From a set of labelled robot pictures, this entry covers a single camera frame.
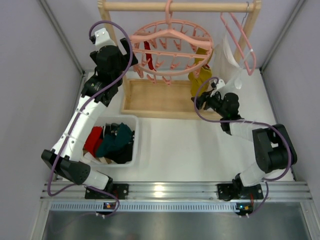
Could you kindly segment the pink round clip hanger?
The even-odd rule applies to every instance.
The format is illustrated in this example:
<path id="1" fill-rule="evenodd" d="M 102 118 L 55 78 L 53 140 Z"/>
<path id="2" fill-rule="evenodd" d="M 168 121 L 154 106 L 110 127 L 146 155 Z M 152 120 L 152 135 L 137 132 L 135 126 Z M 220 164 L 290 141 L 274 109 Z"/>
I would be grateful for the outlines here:
<path id="1" fill-rule="evenodd" d="M 210 34 L 196 23 L 174 19 L 171 4 L 171 0 L 166 2 L 163 20 L 149 23 L 130 36 L 134 54 L 141 57 L 133 71 L 153 84 L 161 78 L 170 85 L 173 76 L 189 73 L 198 77 L 201 67 L 210 61 L 214 51 Z M 150 50 L 145 50 L 145 41 Z M 156 71 L 149 69 L 146 54 L 152 54 Z"/>

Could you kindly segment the green christmas patterned sock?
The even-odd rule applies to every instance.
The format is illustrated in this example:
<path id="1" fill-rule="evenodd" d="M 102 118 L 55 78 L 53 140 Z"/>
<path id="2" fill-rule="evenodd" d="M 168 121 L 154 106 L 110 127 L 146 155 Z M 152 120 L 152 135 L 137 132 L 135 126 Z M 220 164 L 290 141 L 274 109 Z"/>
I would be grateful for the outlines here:
<path id="1" fill-rule="evenodd" d="M 132 142 L 133 131 L 123 122 L 106 125 L 104 130 L 102 142 L 95 152 L 98 158 L 104 157 L 109 153 L 118 152 Z"/>

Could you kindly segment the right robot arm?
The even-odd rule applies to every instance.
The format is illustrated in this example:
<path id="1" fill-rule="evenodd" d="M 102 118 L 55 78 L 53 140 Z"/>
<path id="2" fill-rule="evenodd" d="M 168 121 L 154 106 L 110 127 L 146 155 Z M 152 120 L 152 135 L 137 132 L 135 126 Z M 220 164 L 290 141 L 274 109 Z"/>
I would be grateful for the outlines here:
<path id="1" fill-rule="evenodd" d="M 218 184 L 218 198 L 224 201 L 233 199 L 261 200 L 260 182 L 275 170 L 289 170 L 298 157 L 289 134 L 282 124 L 265 125 L 247 123 L 239 114 L 239 97 L 229 92 L 207 91 L 192 97 L 194 109 L 212 109 L 221 117 L 220 126 L 230 136 L 240 137 L 253 144 L 254 163 L 238 173 L 231 183 Z"/>

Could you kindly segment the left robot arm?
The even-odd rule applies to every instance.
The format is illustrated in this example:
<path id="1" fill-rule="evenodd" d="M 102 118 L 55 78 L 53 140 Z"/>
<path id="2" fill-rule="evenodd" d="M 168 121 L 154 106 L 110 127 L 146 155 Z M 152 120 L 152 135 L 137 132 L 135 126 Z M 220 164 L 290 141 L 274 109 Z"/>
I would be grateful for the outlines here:
<path id="1" fill-rule="evenodd" d="M 90 53 L 96 64 L 94 75 L 84 84 L 76 110 L 60 139 L 50 150 L 42 152 L 41 159 L 50 168 L 51 175 L 58 174 L 74 186 L 84 185 L 110 198 L 114 192 L 113 179 L 81 162 L 81 157 L 97 119 L 118 93 L 123 76 L 138 60 L 126 37 L 120 40 L 126 54 L 112 40 L 99 44 L 97 37 L 90 39 L 96 44 L 96 50 Z"/>

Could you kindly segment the red santa sock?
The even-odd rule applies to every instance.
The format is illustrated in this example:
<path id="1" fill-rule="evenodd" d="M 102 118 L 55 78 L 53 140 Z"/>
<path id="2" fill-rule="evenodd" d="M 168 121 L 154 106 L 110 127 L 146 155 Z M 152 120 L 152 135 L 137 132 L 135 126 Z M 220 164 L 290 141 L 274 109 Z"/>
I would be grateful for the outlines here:
<path id="1" fill-rule="evenodd" d="M 96 152 L 103 141 L 102 133 L 103 128 L 101 126 L 94 126 L 85 141 L 83 148 L 93 157 L 96 157 Z"/>

